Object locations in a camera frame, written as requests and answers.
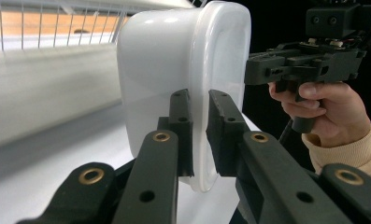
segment sleeve cuff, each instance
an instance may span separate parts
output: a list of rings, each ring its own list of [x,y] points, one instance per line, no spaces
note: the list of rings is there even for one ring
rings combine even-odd
[[[340,147],[318,147],[320,142],[315,134],[302,134],[302,141],[309,149],[310,158],[316,172],[330,163],[343,163],[360,167],[371,160],[371,130],[362,139]]]

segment human hand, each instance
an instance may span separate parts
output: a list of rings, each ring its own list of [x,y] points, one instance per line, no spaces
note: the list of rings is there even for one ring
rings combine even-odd
[[[343,146],[365,137],[371,128],[363,100],[348,84],[304,83],[299,95],[306,99],[295,102],[295,93],[276,92],[276,84],[269,83],[271,97],[281,102],[292,118],[315,118],[311,131],[320,138],[321,147]]]

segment wire rack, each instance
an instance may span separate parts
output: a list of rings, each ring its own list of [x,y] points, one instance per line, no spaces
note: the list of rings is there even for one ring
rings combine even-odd
[[[116,43],[129,16],[150,10],[86,1],[0,0],[0,50]]]

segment white surface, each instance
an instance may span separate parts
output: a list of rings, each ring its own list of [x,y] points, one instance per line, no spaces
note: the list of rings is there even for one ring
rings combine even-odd
[[[39,216],[72,170],[99,161],[130,161],[122,105],[0,147],[0,224]],[[252,130],[256,127],[248,120]],[[179,183],[178,224],[228,224],[238,203],[233,178],[218,177],[206,193]]]
[[[121,99],[113,44],[0,52],[0,145]]]
[[[144,136],[167,117],[170,95],[188,89],[193,116],[193,190],[216,178],[206,137],[208,91],[231,95],[241,110],[250,48],[250,13],[236,3],[147,11],[121,29],[118,62],[130,146],[137,155]]]

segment white container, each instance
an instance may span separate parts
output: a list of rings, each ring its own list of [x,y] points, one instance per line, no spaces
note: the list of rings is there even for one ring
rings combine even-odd
[[[193,116],[193,169],[181,179],[195,191],[216,178],[207,141],[208,91],[231,95],[241,111],[250,49],[250,13],[237,3],[135,14],[121,29],[118,62],[130,147],[136,157],[144,137],[168,117],[170,95],[188,89]]]

